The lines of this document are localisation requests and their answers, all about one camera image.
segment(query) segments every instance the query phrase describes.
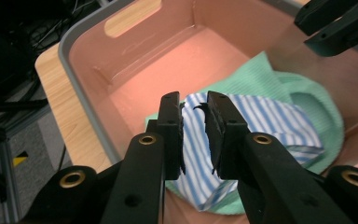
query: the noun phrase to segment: floor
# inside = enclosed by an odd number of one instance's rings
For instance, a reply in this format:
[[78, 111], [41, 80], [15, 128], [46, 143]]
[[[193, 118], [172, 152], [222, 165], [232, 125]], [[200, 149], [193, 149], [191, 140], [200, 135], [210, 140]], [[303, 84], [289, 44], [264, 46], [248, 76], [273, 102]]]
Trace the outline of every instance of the floor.
[[[105, 2], [85, 0], [82, 2], [79, 1], [78, 4], [76, 1], [76, 10], [74, 11], [80, 11], [79, 9], [81, 9], [81, 14], [76, 16], [76, 20], [78, 21], [89, 15], [92, 11], [99, 8], [100, 4], [105, 4]], [[60, 36], [62, 36], [64, 33], [62, 28], [60, 28], [60, 32]], [[41, 41], [43, 42], [34, 42], [34, 45], [37, 46], [37, 50], [39, 50], [38, 53], [43, 52], [43, 50], [47, 49], [49, 46], [44, 43], [48, 42], [48, 38], [46, 37], [49, 33], [45, 34], [45, 36], [41, 36], [43, 38]], [[29, 85], [25, 85], [24, 88], [20, 89], [13, 97], [15, 98], [17, 97], [16, 95], [22, 95], [27, 91], [27, 88], [29, 88]], [[46, 98], [46, 95], [43, 88], [39, 87], [38, 91], [34, 94], [33, 99], [44, 98]], [[28, 157], [14, 168], [21, 204], [21, 213], [22, 215], [25, 215], [36, 194], [58, 171], [61, 159], [63, 158], [62, 168], [70, 166], [71, 161], [67, 153], [62, 154], [64, 142], [51, 112], [48, 112], [44, 117], [33, 122], [10, 138], [9, 144], [13, 158], [19, 156], [24, 151], [28, 154]], [[0, 204], [0, 223], [4, 223], [2, 204]]]

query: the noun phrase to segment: green towel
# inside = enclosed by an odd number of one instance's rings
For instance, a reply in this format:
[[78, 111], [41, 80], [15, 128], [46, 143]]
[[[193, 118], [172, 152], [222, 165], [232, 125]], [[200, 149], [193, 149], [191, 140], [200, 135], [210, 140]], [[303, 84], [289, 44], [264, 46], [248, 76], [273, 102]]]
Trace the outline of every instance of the green towel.
[[[231, 76], [199, 92], [206, 91], [260, 95], [300, 106], [309, 116], [324, 144], [325, 153], [304, 165], [314, 173], [319, 174], [327, 168], [342, 147], [344, 139], [342, 117], [326, 89], [301, 75], [274, 71], [265, 52], [249, 60]], [[175, 192], [170, 184], [167, 184], [167, 188]], [[222, 202], [209, 211], [224, 215], [244, 212], [236, 190], [229, 193]]]

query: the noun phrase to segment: plastic bin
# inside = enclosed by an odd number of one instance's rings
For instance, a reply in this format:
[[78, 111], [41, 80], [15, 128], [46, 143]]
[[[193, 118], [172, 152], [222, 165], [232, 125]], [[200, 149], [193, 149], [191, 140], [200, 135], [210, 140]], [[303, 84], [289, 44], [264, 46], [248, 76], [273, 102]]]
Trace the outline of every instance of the plastic bin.
[[[131, 13], [139, 15], [129, 20]], [[318, 57], [293, 20], [259, 0], [117, 0], [75, 25], [59, 53], [112, 163], [145, 130], [162, 95], [184, 98], [264, 50], [275, 70], [326, 87], [348, 130], [336, 164], [358, 166], [358, 51]]]

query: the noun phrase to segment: striped cloth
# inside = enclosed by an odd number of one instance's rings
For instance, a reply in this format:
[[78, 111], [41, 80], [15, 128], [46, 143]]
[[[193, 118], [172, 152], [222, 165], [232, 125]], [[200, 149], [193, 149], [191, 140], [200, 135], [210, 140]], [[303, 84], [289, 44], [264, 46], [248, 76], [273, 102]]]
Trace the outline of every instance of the striped cloth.
[[[324, 152], [322, 143], [304, 111], [296, 106], [261, 96], [226, 94], [248, 122], [251, 132], [274, 135], [303, 164]], [[193, 108], [207, 101], [207, 93], [185, 98], [184, 158], [186, 175], [166, 186], [187, 199], [199, 211], [207, 211], [237, 188], [237, 181], [212, 175], [211, 155], [205, 133], [204, 114]]]

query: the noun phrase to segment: cable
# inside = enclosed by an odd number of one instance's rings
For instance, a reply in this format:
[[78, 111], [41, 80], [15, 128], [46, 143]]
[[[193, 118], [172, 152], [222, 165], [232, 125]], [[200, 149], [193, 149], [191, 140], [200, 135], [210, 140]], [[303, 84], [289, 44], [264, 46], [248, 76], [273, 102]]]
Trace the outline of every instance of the cable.
[[58, 172], [61, 170], [61, 168], [62, 168], [63, 158], [65, 158], [65, 153], [66, 153], [66, 144], [63, 145], [62, 154], [61, 154], [61, 158], [60, 158], [60, 163], [58, 164], [57, 173], [58, 173]]
[[[18, 102], [24, 102], [24, 101], [28, 101], [30, 100], [33, 96], [34, 93], [37, 91], [37, 89], [40, 86], [40, 80], [39, 77], [36, 74], [36, 71], [33, 71], [33, 76], [32, 79], [34, 80], [32, 86], [30, 87], [30, 89], [28, 89], [28, 91], [22, 95], [22, 97], [20, 98], [20, 100], [18, 100]], [[16, 115], [17, 112], [7, 112], [7, 113], [3, 113], [2, 115], [0, 115], [0, 123], [3, 123], [5, 121], [9, 121], [10, 119], [12, 119], [14, 117], [14, 115]]]
[[88, 3], [85, 3], [84, 5], [78, 7], [77, 9], [75, 9], [74, 12], [76, 12], [76, 11], [78, 11], [79, 9], [81, 9], [81, 8], [83, 8], [83, 7], [86, 7], [86, 6], [88, 6], [88, 5], [92, 4], [92, 3], [94, 3], [94, 1], [89, 1]]
[[53, 31], [56, 29], [56, 27], [57, 27], [58, 25], [62, 24], [63, 22], [64, 22], [63, 20], [58, 21], [58, 22], [48, 31], [48, 33], [45, 34], [45, 36], [43, 36], [37, 43], [33, 44], [33, 47], [36, 49], [36, 48], [43, 42], [43, 40], [45, 40], [46, 37], [48, 37], [48, 35], [51, 34], [51, 32], [53, 32]]
[[77, 3], [78, 3], [78, 0], [76, 0], [76, 2], [75, 2], [74, 10], [72, 10], [72, 15], [73, 15], [73, 14], [75, 13], [75, 11], [76, 11]]

